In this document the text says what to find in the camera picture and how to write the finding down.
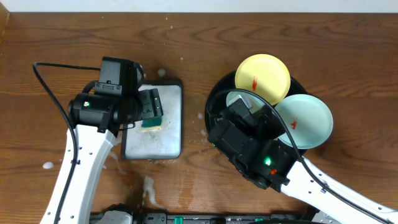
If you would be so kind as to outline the light blue plate front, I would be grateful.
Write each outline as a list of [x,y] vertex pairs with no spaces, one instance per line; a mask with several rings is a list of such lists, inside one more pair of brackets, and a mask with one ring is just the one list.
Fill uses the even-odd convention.
[[258,97],[241,91],[231,91],[226,96],[226,107],[229,108],[235,101],[242,99],[249,111],[255,115],[270,114],[272,110]]

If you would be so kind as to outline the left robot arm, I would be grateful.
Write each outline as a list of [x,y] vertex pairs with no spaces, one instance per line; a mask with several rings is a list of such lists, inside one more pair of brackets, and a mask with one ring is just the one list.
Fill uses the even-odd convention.
[[122,124],[163,115],[156,88],[130,98],[80,93],[70,103],[65,155],[42,223],[88,223],[104,162]]

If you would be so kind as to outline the yellow plate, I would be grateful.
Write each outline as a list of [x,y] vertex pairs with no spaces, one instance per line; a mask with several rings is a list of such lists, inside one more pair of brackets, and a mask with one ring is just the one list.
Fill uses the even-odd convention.
[[289,91],[290,73],[277,57],[256,54],[239,65],[234,82],[236,88],[252,91],[271,105],[276,105]]

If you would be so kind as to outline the light blue plate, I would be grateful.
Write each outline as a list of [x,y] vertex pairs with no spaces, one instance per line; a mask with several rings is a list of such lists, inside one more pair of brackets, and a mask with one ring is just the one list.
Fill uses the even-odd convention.
[[226,96],[226,107],[229,108],[235,101],[242,99],[249,111],[255,115],[270,114],[272,110],[258,97],[241,91],[231,91]]
[[298,149],[318,147],[332,133],[332,113],[329,107],[315,96],[288,96],[276,105],[275,110],[288,127]]

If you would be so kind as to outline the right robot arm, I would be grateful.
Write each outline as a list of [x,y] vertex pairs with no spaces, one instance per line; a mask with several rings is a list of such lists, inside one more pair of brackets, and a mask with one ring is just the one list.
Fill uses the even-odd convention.
[[339,183],[300,150],[323,144],[333,129],[327,105],[310,95],[288,96],[275,107],[259,100],[251,113],[244,99],[206,104],[208,140],[243,177],[325,212],[340,223],[397,223],[397,211]]

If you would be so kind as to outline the green yellow sponge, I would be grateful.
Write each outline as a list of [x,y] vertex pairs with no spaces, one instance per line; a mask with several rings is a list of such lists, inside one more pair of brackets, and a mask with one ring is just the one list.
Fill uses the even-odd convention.
[[141,131],[155,131],[162,128],[162,117],[146,119],[141,124]]

